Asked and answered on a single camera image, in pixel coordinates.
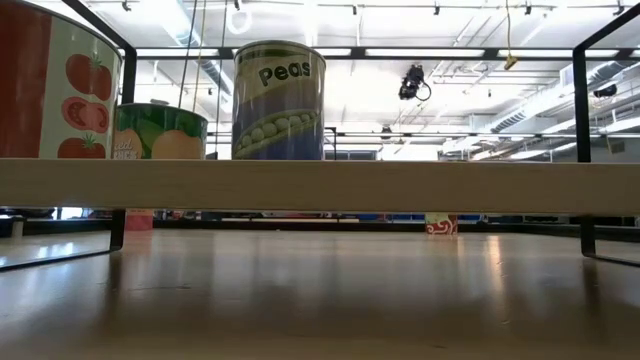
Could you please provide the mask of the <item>peas label can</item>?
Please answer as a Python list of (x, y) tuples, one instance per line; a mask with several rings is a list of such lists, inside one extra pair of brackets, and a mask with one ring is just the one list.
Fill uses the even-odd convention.
[(291, 41), (249, 43), (234, 55), (231, 157), (322, 160), (326, 60)]

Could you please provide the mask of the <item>short peaches label can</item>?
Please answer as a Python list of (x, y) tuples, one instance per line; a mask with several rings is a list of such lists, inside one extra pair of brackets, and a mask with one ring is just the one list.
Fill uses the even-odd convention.
[(112, 157), (136, 159), (203, 159), (206, 118), (181, 108), (132, 103), (117, 108)]

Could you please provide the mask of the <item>tomato label can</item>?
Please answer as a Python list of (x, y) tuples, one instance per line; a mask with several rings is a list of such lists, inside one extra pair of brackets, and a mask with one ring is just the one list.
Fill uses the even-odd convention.
[(121, 65), (87, 26), (0, 0), (0, 158), (109, 158)]

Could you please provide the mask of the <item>blue low barrier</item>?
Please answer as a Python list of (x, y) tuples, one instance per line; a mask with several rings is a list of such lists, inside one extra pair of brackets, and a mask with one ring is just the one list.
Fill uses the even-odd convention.
[(389, 223), (411, 223), (411, 222), (436, 222), (441, 220), (457, 220), (461, 223), (478, 223), (485, 220), (483, 215), (473, 214), (443, 214), (443, 213), (404, 213), (404, 214), (357, 214), (356, 218), (360, 222), (389, 222)]

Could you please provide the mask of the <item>thin black post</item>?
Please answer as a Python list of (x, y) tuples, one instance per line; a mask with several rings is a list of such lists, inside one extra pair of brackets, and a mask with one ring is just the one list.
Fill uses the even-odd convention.
[(335, 127), (324, 128), (324, 143), (330, 144), (333, 150), (333, 160), (337, 160), (337, 137), (338, 132)]

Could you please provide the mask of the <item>black aluminium table frame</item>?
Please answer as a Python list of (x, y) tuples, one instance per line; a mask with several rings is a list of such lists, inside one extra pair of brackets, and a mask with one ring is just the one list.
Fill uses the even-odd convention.
[[(156, 220), (155, 229), (180, 230), (281, 230), (281, 231), (334, 231), (334, 232), (424, 232), (426, 226), (418, 223), (353, 223), (353, 222), (268, 222), (262, 221), (202, 221), (202, 220)], [(77, 232), (106, 231), (111, 222), (105, 219), (72, 220), (27, 220), (23, 233), (47, 235)], [(580, 230), (577, 225), (560, 224), (460, 224), (458, 233), (521, 233), (559, 237), (577, 237)], [(640, 228), (597, 226), (595, 237), (598, 240), (640, 244)]]

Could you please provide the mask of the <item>silver ventilation duct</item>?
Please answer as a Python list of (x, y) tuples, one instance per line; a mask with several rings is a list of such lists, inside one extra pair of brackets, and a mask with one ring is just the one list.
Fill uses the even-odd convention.
[(189, 49), (189, 61), (193, 63), (201, 74), (206, 74), (221, 92), (221, 97), (230, 102), (232, 98), (233, 83), (231, 78), (221, 69), (219, 61), (214, 61), (205, 57), (206, 49), (202, 51), (200, 46), (203, 41), (196, 29), (183, 27), (176, 30), (173, 39), (178, 45)]
[[(615, 82), (626, 72), (640, 66), (640, 61), (608, 61), (586, 72), (589, 90)], [(574, 100), (573, 66), (568, 65), (560, 71), (560, 80), (541, 91), (526, 97), (516, 106), (496, 115), (479, 133), (499, 133), (513, 125), (536, 117), (554, 107)]]

